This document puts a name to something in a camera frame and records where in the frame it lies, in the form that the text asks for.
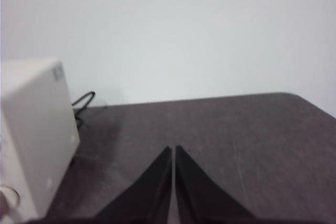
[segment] gray table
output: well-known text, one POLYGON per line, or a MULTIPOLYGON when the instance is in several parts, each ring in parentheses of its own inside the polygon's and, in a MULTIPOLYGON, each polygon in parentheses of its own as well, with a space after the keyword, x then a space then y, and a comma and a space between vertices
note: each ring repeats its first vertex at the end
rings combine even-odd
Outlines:
MULTIPOLYGON (((166 146, 259 217, 336 223, 336 119, 287 93, 89 108, 47 218, 91 217, 166 146)), ((175 190, 169 223, 179 223, 175 190)))

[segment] white device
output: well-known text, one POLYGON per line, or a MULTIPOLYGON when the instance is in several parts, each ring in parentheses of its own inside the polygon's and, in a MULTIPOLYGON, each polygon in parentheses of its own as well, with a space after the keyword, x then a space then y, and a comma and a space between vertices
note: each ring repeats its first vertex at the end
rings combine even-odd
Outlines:
POLYGON ((45 216, 78 145, 61 62, 2 61, 1 223, 45 216))

